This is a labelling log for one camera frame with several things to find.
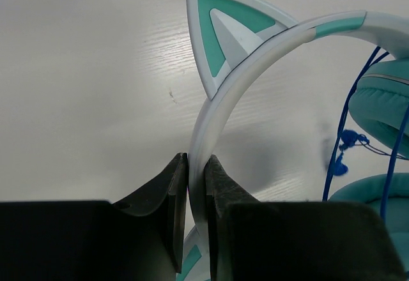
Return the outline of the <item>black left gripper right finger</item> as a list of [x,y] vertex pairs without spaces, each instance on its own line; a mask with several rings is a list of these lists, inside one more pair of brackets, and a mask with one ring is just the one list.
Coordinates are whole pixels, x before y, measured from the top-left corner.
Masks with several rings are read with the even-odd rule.
[[261,202],[216,156],[204,168],[212,280],[404,280],[381,218],[358,202]]

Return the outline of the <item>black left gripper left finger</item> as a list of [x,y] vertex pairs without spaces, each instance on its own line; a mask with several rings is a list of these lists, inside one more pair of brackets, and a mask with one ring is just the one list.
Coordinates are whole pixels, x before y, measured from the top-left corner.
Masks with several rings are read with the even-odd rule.
[[178,153],[111,203],[1,203],[2,280],[174,280],[181,271],[188,161]]

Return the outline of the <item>teal cat ear headphones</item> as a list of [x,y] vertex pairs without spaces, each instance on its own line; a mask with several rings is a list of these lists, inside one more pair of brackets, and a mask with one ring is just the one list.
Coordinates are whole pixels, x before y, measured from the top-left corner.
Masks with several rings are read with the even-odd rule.
[[263,0],[186,0],[190,41],[207,99],[190,142],[189,198],[195,221],[178,280],[209,280],[204,170],[228,118],[250,85],[297,47],[331,35],[373,43],[375,49],[344,103],[329,153],[322,199],[332,179],[346,173],[344,152],[363,137],[344,125],[353,120],[408,158],[408,20],[374,11],[348,11],[297,22]]

